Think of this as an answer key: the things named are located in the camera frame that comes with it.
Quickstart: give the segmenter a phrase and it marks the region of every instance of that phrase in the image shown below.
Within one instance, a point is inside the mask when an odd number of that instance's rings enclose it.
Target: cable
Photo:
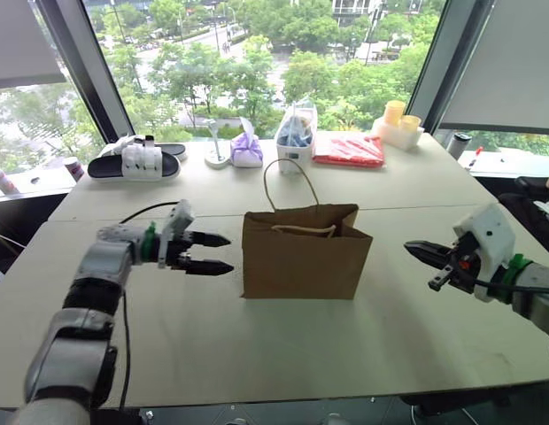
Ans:
[[[530,294],[547,294],[549,295],[549,288],[543,288],[541,286],[510,286],[504,283],[490,283],[479,281],[476,279],[476,285],[489,288],[490,290],[506,290],[508,292],[523,292]]]
[[[471,278],[468,273],[466,273],[464,270],[461,269],[460,264],[458,263],[455,256],[452,255],[450,260],[450,266],[452,266],[453,270],[460,276],[460,277],[467,277],[468,279]],[[521,292],[526,294],[546,294],[549,295],[549,288],[543,288],[541,286],[512,286],[507,285],[504,283],[491,283],[491,282],[485,282],[480,281],[476,278],[473,279],[473,282],[475,285],[483,286],[484,288],[488,288],[490,290],[505,290],[507,292]]]
[[[3,236],[3,235],[0,234],[0,238],[1,238],[1,239],[4,239],[4,240],[7,241],[7,242],[10,242],[10,243],[13,243],[13,244],[19,246],[19,247],[22,248],[23,250],[24,250],[25,248],[27,248],[26,245],[23,245],[22,243],[18,243],[17,241],[13,241],[12,239],[10,239],[10,238],[7,237],[7,236]]]
[[[477,423],[477,421],[475,420],[475,418],[473,416],[471,416],[471,414],[469,414],[469,412],[467,411],[467,409],[464,409],[463,407],[461,408],[461,411],[463,412],[463,414],[465,414],[468,419],[473,423],[473,425],[479,425]]]
[[[123,323],[125,323],[125,381],[123,382],[123,390],[121,391],[121,400],[119,402],[119,410],[122,412],[125,409],[125,400],[127,399],[129,379],[131,377],[131,336],[129,334],[127,315],[127,293],[125,291],[123,291]]]
[[[155,204],[155,205],[151,205],[151,206],[147,206],[146,208],[143,208],[142,210],[140,211],[137,211],[131,215],[129,215],[126,219],[123,219],[119,222],[119,224],[125,224],[127,223],[128,221],[132,220],[134,217],[138,216],[138,215],[141,215],[142,213],[146,213],[147,211],[149,210],[154,210],[155,208],[159,208],[160,206],[168,206],[168,205],[176,205],[178,204],[178,201],[176,202],[162,202],[160,204]]]
[[[416,418],[414,418],[414,406],[410,406],[410,422],[413,425],[418,425],[418,423],[416,422]]]

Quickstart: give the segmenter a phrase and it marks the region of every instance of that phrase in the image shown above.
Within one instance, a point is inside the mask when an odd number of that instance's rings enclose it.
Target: yellow cup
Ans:
[[[418,130],[418,126],[420,126],[420,121],[421,119],[415,117],[414,115],[404,115],[400,118],[400,128],[405,131],[414,132]]]
[[[384,107],[384,122],[391,126],[398,127],[398,122],[402,113],[405,111],[405,103],[400,100],[390,100]]]

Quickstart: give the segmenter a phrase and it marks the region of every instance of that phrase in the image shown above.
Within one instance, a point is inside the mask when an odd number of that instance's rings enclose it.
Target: red pen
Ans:
[[[479,148],[477,148],[476,150],[476,154],[475,156],[473,157],[473,159],[471,160],[471,162],[469,163],[468,166],[466,166],[466,170],[470,170],[471,167],[476,163],[477,161],[477,158],[479,158],[479,154],[483,152],[483,146],[479,146]]]

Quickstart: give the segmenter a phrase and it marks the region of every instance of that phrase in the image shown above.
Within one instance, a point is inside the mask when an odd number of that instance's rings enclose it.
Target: bag handle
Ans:
[[[268,194],[268,186],[267,186],[267,171],[268,169],[271,167],[271,165],[273,165],[275,162],[280,162],[280,161],[289,161],[291,162],[292,164],[294,164],[295,166],[298,167],[298,170],[300,170],[300,173],[304,176],[304,178],[306,179],[307,183],[308,183],[308,186],[310,186],[310,190],[312,191],[312,194],[313,194],[313,198],[316,200],[316,205],[319,205],[320,204],[320,201],[318,200],[318,196],[316,195],[316,191],[313,189],[313,185],[312,185],[312,182],[310,182],[310,179],[308,178],[308,176],[306,175],[304,169],[298,165],[298,163],[296,161],[293,161],[292,159],[288,159],[288,158],[278,158],[278,159],[275,159],[273,162],[271,162],[267,168],[265,168],[265,172],[263,173],[263,187],[265,188],[265,195],[267,195],[267,199],[268,199],[268,202],[270,203],[270,205],[273,207],[273,210],[276,211],[276,208],[275,208],[275,203],[273,202],[273,199],[271,199],[271,196]]]

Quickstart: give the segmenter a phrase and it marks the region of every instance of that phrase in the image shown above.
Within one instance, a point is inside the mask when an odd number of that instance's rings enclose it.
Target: purple pouch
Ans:
[[[263,151],[259,138],[254,135],[253,125],[240,117],[244,133],[231,140],[231,164],[244,168],[263,166]]]

